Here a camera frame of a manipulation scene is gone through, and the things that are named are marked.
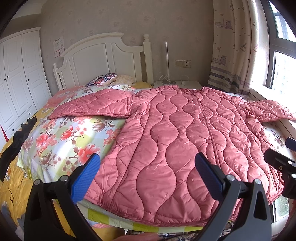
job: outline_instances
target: floral pillow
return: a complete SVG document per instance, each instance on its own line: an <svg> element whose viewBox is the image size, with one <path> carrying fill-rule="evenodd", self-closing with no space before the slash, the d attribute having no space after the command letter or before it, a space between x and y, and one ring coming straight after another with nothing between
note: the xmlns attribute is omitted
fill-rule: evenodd
<svg viewBox="0 0 296 241"><path fill-rule="evenodd" d="M88 82L85 85L85 87L95 86L95 85L107 86L111 84L116 78L117 78L117 74L115 73L103 74L98 76L97 78L94 78L92 81Z"/></svg>

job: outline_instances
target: human hand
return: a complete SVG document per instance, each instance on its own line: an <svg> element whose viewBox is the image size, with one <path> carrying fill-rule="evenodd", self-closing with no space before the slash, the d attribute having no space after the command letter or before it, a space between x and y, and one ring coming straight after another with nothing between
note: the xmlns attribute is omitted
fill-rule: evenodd
<svg viewBox="0 0 296 241"><path fill-rule="evenodd" d="M113 241L159 241L162 238L158 234L154 233L143 233L138 235L125 235L121 236Z"/></svg>

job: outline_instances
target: white wardrobe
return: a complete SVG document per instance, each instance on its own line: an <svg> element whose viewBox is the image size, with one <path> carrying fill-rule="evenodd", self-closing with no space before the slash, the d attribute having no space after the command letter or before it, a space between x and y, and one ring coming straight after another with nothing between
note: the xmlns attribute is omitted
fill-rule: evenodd
<svg viewBox="0 0 296 241"><path fill-rule="evenodd" d="M0 39L0 125L8 138L51 97L39 30L32 28Z"/></svg>

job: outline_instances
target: pink quilted jacket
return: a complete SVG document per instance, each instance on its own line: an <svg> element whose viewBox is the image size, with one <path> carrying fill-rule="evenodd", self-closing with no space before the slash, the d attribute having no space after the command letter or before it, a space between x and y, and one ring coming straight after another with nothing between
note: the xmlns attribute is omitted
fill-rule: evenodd
<svg viewBox="0 0 296 241"><path fill-rule="evenodd" d="M127 118L85 196L121 217L154 226L204 225L218 202L195 169L198 152L238 180L261 179L269 202L283 190L281 174L264 162L270 145L260 122L295 117L275 101L243 102L205 87L104 89L57 107L50 119L65 115Z"/></svg>

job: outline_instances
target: beige wallpaper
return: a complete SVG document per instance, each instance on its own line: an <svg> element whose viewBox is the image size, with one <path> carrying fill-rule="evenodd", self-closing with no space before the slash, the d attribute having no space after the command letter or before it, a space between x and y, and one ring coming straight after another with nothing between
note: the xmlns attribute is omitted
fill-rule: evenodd
<svg viewBox="0 0 296 241"><path fill-rule="evenodd" d="M123 32L123 42L142 45L148 33L152 43L154 80L166 74L164 41L168 41L170 77L188 75L206 85L213 52L212 0L48 0L37 25L41 52L52 94L58 91L53 63L53 41L64 36L65 47L93 34ZM191 60L190 69L175 67L175 60Z"/></svg>
<svg viewBox="0 0 296 241"><path fill-rule="evenodd" d="M38 27L37 25L38 17L39 17L39 14L31 14L31 15L12 19L8 23L7 27L4 29L0 38L4 38L8 35L14 34L22 30Z"/></svg>

